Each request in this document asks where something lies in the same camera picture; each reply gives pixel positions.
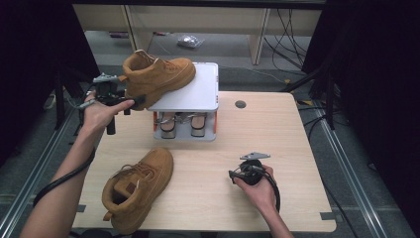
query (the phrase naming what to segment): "tan suede boot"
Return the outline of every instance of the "tan suede boot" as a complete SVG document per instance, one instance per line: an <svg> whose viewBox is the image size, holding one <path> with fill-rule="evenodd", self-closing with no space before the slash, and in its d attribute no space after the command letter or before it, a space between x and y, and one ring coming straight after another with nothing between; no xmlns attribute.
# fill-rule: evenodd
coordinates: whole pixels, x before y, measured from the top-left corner
<svg viewBox="0 0 420 238"><path fill-rule="evenodd" d="M155 199L172 177L173 157L165 148L150 150L137 164L123 166L105 184L104 220L121 234L134 233L148 216Z"/></svg>
<svg viewBox="0 0 420 238"><path fill-rule="evenodd" d="M156 59L145 51L138 50L123 62L124 76L127 81L126 97L140 98L134 110L151 107L166 92L187 85L195 76L195 66L190 59Z"/></svg>

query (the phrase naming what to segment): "forearm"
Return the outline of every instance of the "forearm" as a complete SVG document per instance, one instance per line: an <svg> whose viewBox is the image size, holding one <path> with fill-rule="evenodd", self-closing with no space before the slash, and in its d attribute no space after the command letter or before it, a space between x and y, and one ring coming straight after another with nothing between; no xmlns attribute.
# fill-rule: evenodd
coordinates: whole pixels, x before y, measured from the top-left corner
<svg viewBox="0 0 420 238"><path fill-rule="evenodd" d="M80 167L89 158L99 132L80 130L52 181ZM21 237L67 237L74 220L87 169L47 193L36 205Z"/></svg>
<svg viewBox="0 0 420 238"><path fill-rule="evenodd" d="M259 208L263 219L269 227L271 236L273 238L293 237L281 216L274 207Z"/></svg>

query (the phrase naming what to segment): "black curtain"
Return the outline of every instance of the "black curtain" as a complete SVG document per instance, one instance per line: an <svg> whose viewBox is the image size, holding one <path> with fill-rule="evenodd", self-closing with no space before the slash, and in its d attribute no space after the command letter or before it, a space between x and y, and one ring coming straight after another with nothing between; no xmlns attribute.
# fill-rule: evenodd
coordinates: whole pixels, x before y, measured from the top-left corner
<svg viewBox="0 0 420 238"><path fill-rule="evenodd" d="M43 112L59 72L74 94L99 70L69 3L1 1L0 24L1 166Z"/></svg>
<svg viewBox="0 0 420 238"><path fill-rule="evenodd" d="M333 60L339 69L332 70L333 79L369 158L420 236L420 113L416 112L420 102L416 86L420 80L420 4L373 1L364 4L361 12L351 33L354 40L342 45L351 49ZM328 16L320 21L333 22L335 14L326 12ZM304 66L307 72L321 65L337 38L334 34L338 32L324 29L331 25L323 24L313 36ZM325 83L316 78L314 85L324 85L318 89L325 92Z"/></svg>

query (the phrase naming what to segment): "light wood tabletop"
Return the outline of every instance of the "light wood tabletop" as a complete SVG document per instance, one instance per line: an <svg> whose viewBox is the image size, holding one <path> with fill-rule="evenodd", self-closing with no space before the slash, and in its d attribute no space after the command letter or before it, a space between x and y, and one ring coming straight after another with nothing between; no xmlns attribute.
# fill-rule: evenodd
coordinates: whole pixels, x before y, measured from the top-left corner
<svg viewBox="0 0 420 238"><path fill-rule="evenodd" d="M245 108L236 107L238 100ZM86 176L75 228L111 228L101 201L107 179L136 164L154 147L168 148L174 171L140 229L268 231L263 218L228 176L250 152L270 154L281 196L280 215L291 231L332 232L335 220L293 96L276 92L219 92L217 133L212 142L157 140L151 111L120 113L116 134L102 137Z"/></svg>

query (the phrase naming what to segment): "human hand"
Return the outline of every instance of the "human hand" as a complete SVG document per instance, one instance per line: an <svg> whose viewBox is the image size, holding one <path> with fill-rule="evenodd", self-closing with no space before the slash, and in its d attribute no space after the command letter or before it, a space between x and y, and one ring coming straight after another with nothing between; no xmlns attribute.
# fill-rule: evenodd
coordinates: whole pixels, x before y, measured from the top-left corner
<svg viewBox="0 0 420 238"><path fill-rule="evenodd" d="M89 101L95 98L95 91L92 91L85 99ZM91 132L103 132L106 126L111 122L118 112L130 108L134 100L126 100L114 106L106 106L99 101L84 109L83 129Z"/></svg>
<svg viewBox="0 0 420 238"><path fill-rule="evenodd" d="M262 165L266 172L274 179L273 169L271 167ZM260 211L267 209L275 209L275 194L269 181L262 177L262 179L255 185L248 185L240 178L234 178L235 184L240 187L250 199L251 203Z"/></svg>

